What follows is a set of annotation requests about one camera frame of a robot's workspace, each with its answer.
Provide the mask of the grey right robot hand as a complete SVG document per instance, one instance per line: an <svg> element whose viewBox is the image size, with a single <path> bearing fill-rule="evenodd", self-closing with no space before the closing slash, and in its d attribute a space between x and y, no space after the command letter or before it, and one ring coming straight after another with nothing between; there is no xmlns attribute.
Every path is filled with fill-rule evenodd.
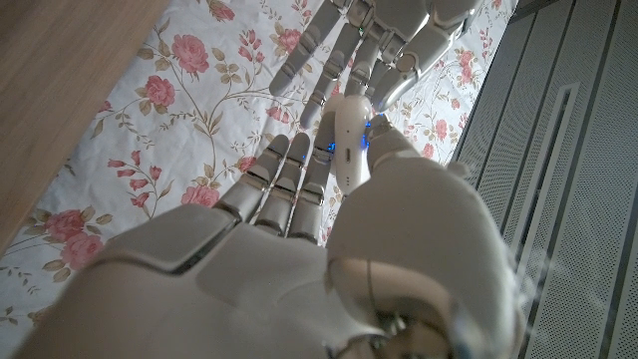
<svg viewBox="0 0 638 359"><path fill-rule="evenodd" d="M19 358L508 358L524 335L514 264L460 165L386 117L368 181L317 243L330 149L276 137L215 204L112 238Z"/></svg>

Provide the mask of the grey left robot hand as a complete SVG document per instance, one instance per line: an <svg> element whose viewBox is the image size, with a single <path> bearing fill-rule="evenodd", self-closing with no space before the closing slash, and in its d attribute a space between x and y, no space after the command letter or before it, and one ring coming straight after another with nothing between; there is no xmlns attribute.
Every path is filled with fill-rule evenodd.
<svg viewBox="0 0 638 359"><path fill-rule="evenodd" d="M307 129L352 63L345 95L367 97L381 113L427 75L471 27L481 0L326 0L275 74L279 96L344 18L332 51L300 115Z"/></svg>

